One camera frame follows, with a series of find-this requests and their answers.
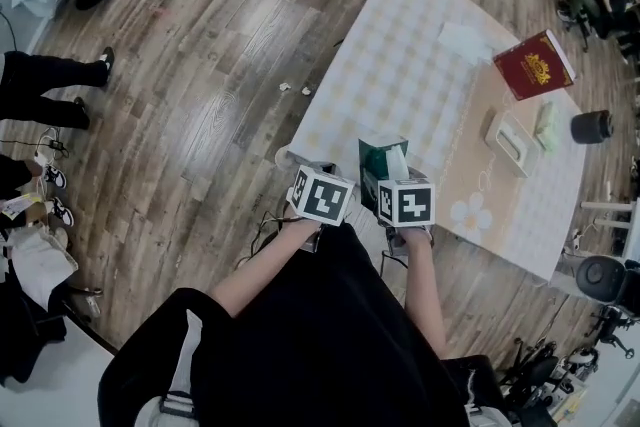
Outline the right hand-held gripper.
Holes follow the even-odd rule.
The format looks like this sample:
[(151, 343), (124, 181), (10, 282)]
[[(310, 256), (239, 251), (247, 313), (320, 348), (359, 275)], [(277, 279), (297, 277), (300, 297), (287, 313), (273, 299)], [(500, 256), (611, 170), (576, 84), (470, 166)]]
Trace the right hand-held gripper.
[(386, 179), (377, 184), (376, 215), (390, 248), (405, 248), (399, 231), (427, 231), (435, 223), (434, 186), (425, 177)]

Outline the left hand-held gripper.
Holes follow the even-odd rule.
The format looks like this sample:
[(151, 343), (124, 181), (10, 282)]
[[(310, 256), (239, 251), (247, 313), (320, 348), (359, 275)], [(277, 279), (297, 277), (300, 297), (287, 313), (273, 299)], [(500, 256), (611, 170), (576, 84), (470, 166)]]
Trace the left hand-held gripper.
[(314, 167), (300, 165), (286, 201), (298, 218), (313, 220), (320, 227), (303, 244), (302, 250), (315, 253), (325, 226), (340, 226), (346, 215), (355, 183)]

